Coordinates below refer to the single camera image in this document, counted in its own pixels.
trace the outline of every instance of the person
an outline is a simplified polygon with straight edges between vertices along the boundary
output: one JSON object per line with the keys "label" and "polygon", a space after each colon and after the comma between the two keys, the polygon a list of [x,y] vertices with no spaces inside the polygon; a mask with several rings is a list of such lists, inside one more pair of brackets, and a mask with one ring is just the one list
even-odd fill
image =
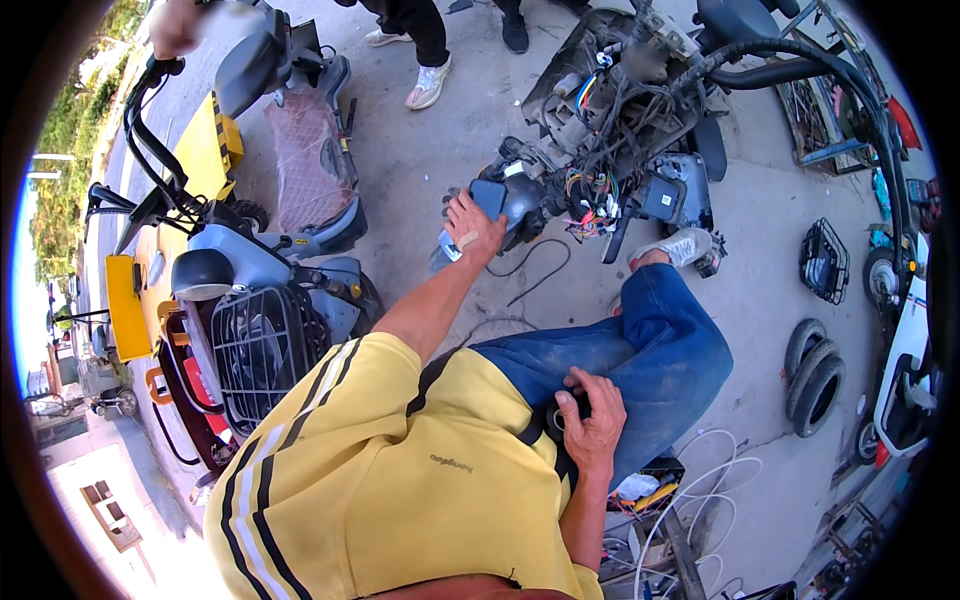
{"label": "person", "polygon": [[[572,12],[577,18],[591,11],[593,7],[588,0],[549,0]],[[530,37],[527,35],[527,24],[520,12],[520,0],[493,0],[493,3],[503,11],[503,43],[514,54],[523,54],[530,48]]]}
{"label": "person", "polygon": [[[233,595],[599,599],[608,493],[729,375],[723,335],[677,273],[708,248],[699,229],[632,253],[618,316],[424,369],[505,232],[467,190],[447,216],[462,257],[332,348],[214,486],[204,538]],[[534,419],[554,403],[559,444]],[[561,454],[575,464],[563,477]]]}
{"label": "person", "polygon": [[[453,66],[446,50],[446,28],[440,11],[432,0],[360,0],[364,7],[377,15],[379,28],[367,34],[364,40],[370,46],[383,46],[394,41],[413,41],[417,45],[420,71],[417,84],[407,95],[406,107],[420,110],[433,106],[444,88],[444,80]],[[357,0],[336,0],[350,7]],[[212,5],[203,0],[197,5]],[[195,0],[168,0],[151,19],[150,39],[158,59],[184,56],[200,45],[198,37],[204,11],[198,10]]]}

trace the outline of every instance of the white scooter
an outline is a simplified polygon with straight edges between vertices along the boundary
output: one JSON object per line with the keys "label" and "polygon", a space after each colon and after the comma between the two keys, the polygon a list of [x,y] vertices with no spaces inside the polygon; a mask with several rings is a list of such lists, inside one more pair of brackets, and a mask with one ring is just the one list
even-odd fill
{"label": "white scooter", "polygon": [[874,249],[864,264],[864,288],[880,312],[883,346],[876,392],[864,407],[873,410],[865,411],[856,433],[853,460],[861,465],[881,467],[888,456],[916,456],[929,443],[929,429],[936,418],[940,373],[932,367],[929,350],[929,246],[920,233],[914,255],[916,260],[908,261],[900,276],[893,268],[892,249]]}

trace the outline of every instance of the metal rack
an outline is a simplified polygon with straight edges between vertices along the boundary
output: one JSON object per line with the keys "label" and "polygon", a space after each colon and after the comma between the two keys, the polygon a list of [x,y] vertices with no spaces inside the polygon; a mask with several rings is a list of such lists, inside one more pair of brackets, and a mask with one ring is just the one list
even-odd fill
{"label": "metal rack", "polygon": [[[805,19],[817,12],[822,15],[839,36],[839,40],[829,48],[824,48],[810,36],[797,30]],[[843,17],[835,12],[828,0],[813,0],[780,32],[783,37],[791,36],[799,42],[839,55],[847,51],[853,65],[864,75],[874,88],[877,97],[886,103],[888,95],[880,80],[873,61],[863,50],[858,36]],[[825,163],[827,172],[836,176],[848,175],[878,166],[870,144],[861,142],[849,132],[844,132],[841,119],[833,110],[830,97],[830,84],[825,77],[778,84],[776,86],[780,102],[787,115],[790,133],[796,145],[794,159],[801,166]]]}

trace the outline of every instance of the concrete ground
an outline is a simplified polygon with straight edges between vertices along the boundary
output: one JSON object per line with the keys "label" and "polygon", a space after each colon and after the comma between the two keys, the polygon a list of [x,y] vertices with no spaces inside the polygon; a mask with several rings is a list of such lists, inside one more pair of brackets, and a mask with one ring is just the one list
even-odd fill
{"label": "concrete ground", "polygon": [[[442,12],[447,4],[445,0],[440,3]],[[682,24],[688,22],[695,6],[693,0],[655,4]],[[275,0],[274,5],[288,11],[295,23],[316,18],[321,43],[334,46],[351,62],[352,80],[340,98],[344,105],[350,98],[359,101],[350,149],[370,224],[367,236],[351,254],[361,260],[389,306],[427,277],[426,257],[442,226],[440,198],[446,188],[466,185],[475,177],[492,159],[504,135],[526,139],[536,135],[534,128],[523,123],[515,101],[525,97],[576,18],[544,0],[525,0],[530,51],[515,56],[500,39],[500,13],[493,6],[478,1],[467,11],[445,15],[453,70],[434,107],[410,112],[403,100],[417,78],[413,44],[368,47],[362,36],[375,28],[375,17],[359,5],[344,9],[308,0]],[[626,0],[595,1],[593,5],[629,6]],[[169,128],[170,147],[211,88],[216,66],[232,43],[222,32],[216,39],[206,40],[187,58],[183,74],[172,79],[152,103],[147,124],[159,135]],[[247,155],[234,175],[240,197],[274,211],[276,156],[262,115],[268,102],[261,99],[238,119]],[[710,279],[700,279],[692,271],[683,275],[726,336],[734,368],[720,395],[677,447],[699,430],[722,428],[740,444],[738,455],[756,456],[764,467],[750,486],[731,494],[737,503],[737,517],[716,552],[723,559],[722,572],[718,573],[716,561],[701,567],[708,595],[714,580],[722,584],[742,577],[743,589],[749,592],[791,579],[804,562],[820,517],[835,499],[830,476],[858,423],[854,406],[872,376],[877,331],[875,311],[866,301],[860,281],[868,250],[864,229],[879,220],[868,176],[835,179],[798,168],[791,155],[793,143],[785,116],[772,89],[735,92],[717,104],[725,104],[718,108],[731,111],[721,119],[730,166],[723,182],[710,185],[710,196],[730,256]],[[149,189],[148,180],[139,168],[124,173],[130,169],[125,165],[124,150],[119,143],[114,148],[107,183],[119,185],[120,179],[126,179],[129,196],[142,198]],[[816,298],[798,278],[801,242],[810,225],[821,217],[830,220],[850,251],[851,281],[839,306]],[[88,249],[87,256],[92,257],[88,262],[110,252],[117,229],[116,221],[110,219],[102,219],[100,232],[94,236],[98,249]],[[447,348],[493,317],[512,315],[538,327],[564,327],[589,324],[607,315],[608,304],[629,273],[627,253],[622,252],[616,264],[601,266],[602,242],[593,240],[578,247],[563,232],[559,220],[547,227],[545,237],[570,245],[569,264],[509,309],[508,299],[558,265],[564,252],[548,252],[550,245],[538,250],[510,278],[481,276],[450,331]],[[652,224],[632,222],[624,248],[657,237]],[[517,249],[496,258],[491,267],[508,271],[524,254],[525,249]],[[96,271],[95,264],[88,267]],[[780,371],[790,333],[806,317],[816,317],[826,325],[846,362],[847,381],[827,424],[813,438],[802,440],[793,435],[783,413],[787,385]],[[520,329],[510,323],[489,324],[478,330],[473,340]],[[147,366],[133,367],[142,373]],[[134,378],[142,386],[139,374]],[[139,395],[147,398],[145,390]],[[186,496],[191,477],[199,475],[180,468],[169,452],[162,452],[165,442],[157,437],[150,409],[143,408],[151,436],[159,440],[158,460],[168,476],[174,472],[174,487]],[[725,437],[711,437],[684,456],[687,477],[696,478],[731,456],[731,444]],[[751,468],[734,470],[728,487],[749,477]],[[708,512],[704,553],[726,531],[731,514],[730,507],[723,504]]]}

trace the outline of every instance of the wire basket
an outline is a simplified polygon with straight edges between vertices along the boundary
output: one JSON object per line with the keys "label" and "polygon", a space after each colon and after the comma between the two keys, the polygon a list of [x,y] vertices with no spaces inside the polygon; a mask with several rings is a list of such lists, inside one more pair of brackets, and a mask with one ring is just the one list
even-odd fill
{"label": "wire basket", "polygon": [[827,219],[820,219],[804,238],[800,279],[817,297],[839,304],[850,283],[850,254]]}
{"label": "wire basket", "polygon": [[230,427],[245,437],[330,347],[323,317],[296,286],[224,296],[210,338]]}

